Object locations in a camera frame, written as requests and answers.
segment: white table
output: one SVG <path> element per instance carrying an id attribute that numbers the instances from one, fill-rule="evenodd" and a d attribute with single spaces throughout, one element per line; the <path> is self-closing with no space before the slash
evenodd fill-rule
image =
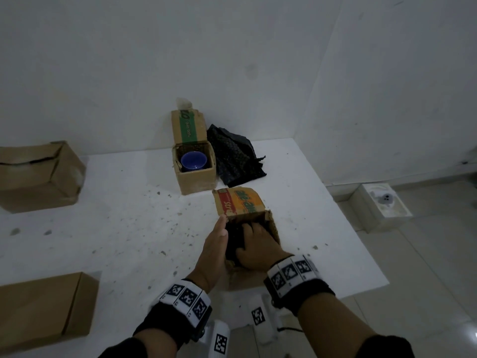
<path id="1" fill-rule="evenodd" d="M 268 175 L 245 186 L 272 210 L 284 249 L 310 254 L 338 297 L 386 285 L 294 140 L 253 145 L 257 156 L 267 156 Z M 217 220 L 211 191 L 180 194 L 170 149 L 86 160 L 74 206 L 0 214 L 0 284 L 76 271 L 100 278 L 91 333 L 15 356 L 95 357 L 130 336 L 150 302 L 193 268 Z M 21 232 L 10 236 L 14 228 Z M 214 300 L 217 316 L 232 328 L 243 325 L 231 306 L 236 297 L 215 292 Z"/>

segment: black cable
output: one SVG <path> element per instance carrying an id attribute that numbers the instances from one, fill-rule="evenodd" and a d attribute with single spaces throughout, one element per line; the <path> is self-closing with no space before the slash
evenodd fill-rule
<path id="1" fill-rule="evenodd" d="M 279 331 L 279 332 L 284 331 L 284 330 L 294 330 L 295 332 L 303 333 L 303 331 L 301 329 L 292 328 L 290 326 L 283 326 L 283 327 L 277 329 L 277 331 Z"/>

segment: blue bowl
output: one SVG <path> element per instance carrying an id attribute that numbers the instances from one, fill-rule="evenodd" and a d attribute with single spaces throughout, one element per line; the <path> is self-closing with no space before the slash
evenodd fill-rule
<path id="1" fill-rule="evenodd" d="M 207 156 L 202 152 L 187 152 L 182 156 L 180 162 L 186 171 L 199 171 L 200 169 L 204 169 L 207 163 Z"/>

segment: green label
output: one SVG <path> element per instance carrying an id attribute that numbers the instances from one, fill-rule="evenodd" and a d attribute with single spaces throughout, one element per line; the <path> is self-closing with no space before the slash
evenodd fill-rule
<path id="1" fill-rule="evenodd" d="M 194 112 L 189 110 L 180 111 L 179 122 L 182 143 L 196 142 L 197 132 L 196 123 L 194 121 Z"/>

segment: baseboard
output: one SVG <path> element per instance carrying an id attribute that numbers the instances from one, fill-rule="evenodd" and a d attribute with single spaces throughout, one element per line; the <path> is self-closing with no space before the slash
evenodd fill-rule
<path id="1" fill-rule="evenodd" d="M 442 169 L 436 172 L 423 173 L 414 176 L 398 177 L 384 181 L 369 181 L 368 183 L 389 183 L 396 191 L 452 183 L 464 179 L 477 179 L 477 164 L 467 164 Z M 327 185 L 326 189 L 333 196 L 335 202 L 349 200 L 353 192 L 361 185 L 361 182 L 338 185 Z"/>

